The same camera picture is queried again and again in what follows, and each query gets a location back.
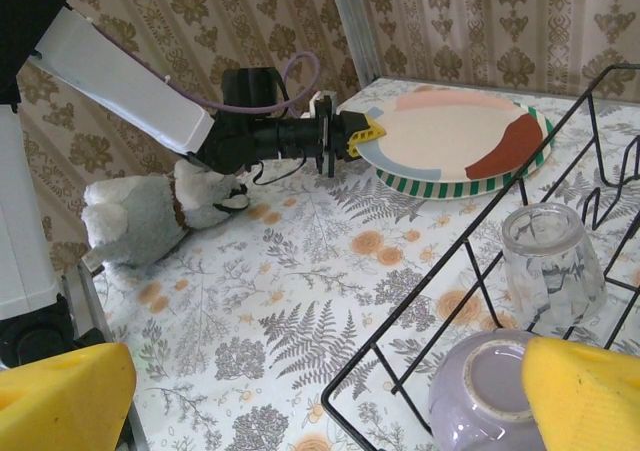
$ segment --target purple bowl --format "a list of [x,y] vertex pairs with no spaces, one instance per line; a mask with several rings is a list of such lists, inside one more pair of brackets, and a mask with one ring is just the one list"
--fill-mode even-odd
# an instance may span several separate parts
[[440,363],[429,390],[441,451],[544,451],[522,388],[524,349],[535,335],[496,329],[469,336]]

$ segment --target brown damask wallpaper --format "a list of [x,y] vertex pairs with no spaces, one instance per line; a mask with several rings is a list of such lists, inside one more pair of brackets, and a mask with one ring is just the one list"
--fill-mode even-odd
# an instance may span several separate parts
[[[364,1],[386,76],[577,95],[640,62],[640,0]],[[601,91],[640,101],[640,80],[618,72]]]
[[[334,0],[70,0],[185,89],[219,101],[228,67],[282,69],[296,51],[322,64],[318,88],[341,99],[358,80]],[[310,80],[300,63],[288,84],[295,95]],[[54,267],[61,271],[86,250],[78,216],[88,183],[164,172],[175,157],[89,99],[27,65],[19,76],[25,149]]]

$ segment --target table surface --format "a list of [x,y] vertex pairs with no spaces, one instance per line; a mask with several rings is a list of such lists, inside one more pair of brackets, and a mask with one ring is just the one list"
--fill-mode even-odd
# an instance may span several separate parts
[[[366,112],[420,83],[380,79],[344,104]],[[553,123],[572,99],[492,93],[530,105]],[[599,103],[608,176],[617,176],[623,147],[640,133],[640,109]],[[527,178],[539,199],[591,136],[588,110],[565,126],[552,156]],[[272,176],[296,163],[275,163]],[[589,152],[553,200],[578,208],[591,191],[596,166]],[[492,195],[423,201],[385,187],[359,161],[341,163],[336,177],[306,166],[294,176],[250,187],[252,207],[224,225],[194,234],[150,269],[135,289],[95,278],[117,340],[131,350],[138,372],[135,403],[151,449],[337,451],[359,449],[320,405],[320,393],[388,313],[442,256]],[[500,250],[500,222],[520,204],[509,193],[472,237],[481,266]],[[603,201],[613,193],[605,191]],[[638,209],[630,185],[610,219],[590,236],[603,262]],[[489,290],[503,322],[513,322],[504,271]],[[631,242],[612,277],[640,284],[640,249]],[[396,372],[406,369],[474,282],[463,255],[454,257],[382,339]],[[602,344],[627,301],[610,288],[608,303],[576,339]],[[636,311],[613,349],[640,354]],[[425,411],[429,379],[446,350],[492,327],[474,297],[438,347],[407,383]],[[372,358],[341,389],[336,406],[376,446],[387,451],[435,449]]]

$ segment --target clear glass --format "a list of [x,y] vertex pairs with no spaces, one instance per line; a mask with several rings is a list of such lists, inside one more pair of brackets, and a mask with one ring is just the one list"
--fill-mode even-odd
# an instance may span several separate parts
[[538,203],[502,224],[507,283],[522,326],[577,325],[606,300],[602,268],[580,216],[568,206]]

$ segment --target dish rack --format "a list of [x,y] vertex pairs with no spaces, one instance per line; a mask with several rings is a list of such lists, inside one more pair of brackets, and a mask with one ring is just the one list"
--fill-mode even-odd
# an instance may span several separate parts
[[[626,146],[623,161],[621,163],[621,172],[617,183],[612,183],[609,179],[607,179],[604,170],[604,158],[601,147],[600,136],[598,132],[598,123],[596,116],[596,108],[594,104],[593,92],[598,88],[598,85],[609,75],[610,73],[614,73],[617,70],[630,70],[634,72],[636,75],[637,72],[640,71],[640,64],[615,64],[608,66],[604,69],[600,75],[593,80],[593,82],[589,85],[589,87],[584,91],[584,93],[578,98],[578,100],[571,106],[569,111],[558,121],[556,126],[553,128],[551,133],[544,139],[544,141],[540,144],[538,149],[536,149],[531,157],[520,167],[520,169],[514,173],[514,176],[507,183],[504,188],[502,188],[496,196],[491,200],[491,202],[479,213],[479,215],[473,220],[473,222],[467,227],[467,229],[456,239],[456,241],[447,249],[447,251],[442,255],[442,257],[438,260],[438,262],[431,268],[431,270],[422,278],[422,280],[418,283],[418,285],[407,295],[407,297],[397,306],[396,309],[389,315],[389,317],[384,321],[384,323],[376,329],[376,331],[371,335],[371,337],[365,342],[365,344],[358,350],[358,352],[351,358],[346,365],[340,370],[340,372],[336,375],[336,377],[329,383],[329,385],[324,389],[321,397],[321,402],[326,410],[326,412],[338,423],[338,425],[364,450],[366,451],[384,451],[382,448],[375,447],[365,436],[360,433],[356,427],[351,424],[344,415],[338,411],[338,409],[331,403],[330,399],[334,392],[340,387],[342,383],[350,378],[350,375],[356,370],[356,367],[364,362],[365,357],[367,357],[370,353],[374,353],[379,363],[382,364],[384,370],[388,375],[388,379],[393,384],[391,388],[391,394],[396,395],[400,394],[402,396],[404,402],[412,411],[412,413],[417,418],[418,422],[422,425],[422,427],[429,433],[431,433],[431,427],[429,426],[427,419],[423,416],[423,414],[418,410],[414,400],[409,396],[409,393],[405,387],[405,383],[408,378],[416,371],[418,365],[422,362],[422,360],[427,356],[427,354],[432,350],[438,340],[445,333],[447,328],[453,322],[453,320],[458,316],[461,310],[464,308],[465,304],[474,296],[476,293],[480,292],[482,297],[484,298],[484,302],[487,306],[489,314],[493,319],[494,324],[502,328],[502,324],[500,323],[494,306],[491,301],[491,297],[489,296],[489,292],[487,290],[487,286],[485,281],[487,280],[490,273],[496,268],[500,260],[502,259],[502,252],[499,252],[495,255],[495,257],[491,260],[486,269],[481,270],[478,264],[478,260],[476,255],[474,254],[473,248],[470,243],[470,237],[472,233],[485,221],[487,216],[493,211],[498,203],[505,197],[505,195],[511,190],[514,186],[517,186],[520,191],[520,197],[522,200],[522,205],[526,206],[529,204],[527,189],[525,186],[525,181],[523,177],[523,173],[529,167],[529,165],[533,162],[535,157],[542,152],[542,150],[552,143],[555,136],[560,132],[565,123],[574,115],[576,110],[586,101],[589,109],[589,114],[591,118],[591,128],[592,128],[592,136],[591,139],[587,142],[587,144],[581,149],[581,151],[576,155],[575,159],[571,162],[571,164],[562,172],[559,178],[555,183],[548,189],[544,197],[541,201],[547,201],[556,189],[562,184],[562,182],[567,178],[569,173],[578,165],[578,163],[583,159],[585,154],[591,149],[595,148],[595,155],[597,160],[598,172],[600,179],[604,186],[615,189],[616,194],[613,201],[607,206],[605,209],[601,209],[600,207],[600,196],[601,196],[601,187],[595,187],[588,197],[585,199],[582,206],[582,221],[586,224],[587,216],[591,212],[591,220],[590,226],[591,229],[596,230],[606,219],[607,216],[611,213],[611,211],[615,208],[616,204],[620,200],[622,195],[622,190],[625,185],[630,183],[631,181],[640,179],[640,135],[635,136],[635,138]],[[635,159],[634,165],[632,167],[633,174],[630,176],[625,176],[627,173],[627,165],[630,156],[633,156],[632,153],[635,149]],[[638,297],[640,296],[640,287],[635,287],[631,284],[622,282],[618,279],[615,279],[609,276],[609,273],[618,259],[618,256],[624,249],[626,243],[634,237],[638,228],[640,227],[640,206],[638,212],[635,217],[631,221],[629,228],[623,235],[622,240],[618,247],[614,250],[611,259],[607,266],[604,268],[605,280],[609,285],[613,285],[624,290],[627,290],[631,293],[628,303],[626,304],[620,318],[617,320],[613,331],[608,336],[605,345],[603,346],[605,349],[609,349],[611,345],[614,343],[620,329],[625,323],[629,313],[633,309]],[[398,376],[396,372],[391,367],[389,360],[386,358],[384,353],[381,350],[379,345],[380,339],[383,335],[396,323],[402,314],[407,310],[407,308],[411,305],[411,303],[424,291],[424,289],[429,285],[431,281],[436,277],[436,275],[444,268],[444,266],[449,262],[449,260],[456,254],[458,251],[464,250],[464,253],[467,255],[471,267],[473,268],[473,272],[475,275],[475,283],[469,288],[469,291],[465,294],[463,299],[458,303],[458,305],[451,312],[449,317],[445,319],[442,325],[437,329],[435,334],[431,337],[428,343],[422,348],[421,352],[417,354],[415,359],[408,366],[406,371]],[[536,323],[531,324],[527,330],[535,332]],[[562,339],[569,339],[574,331],[574,327],[568,328]]]

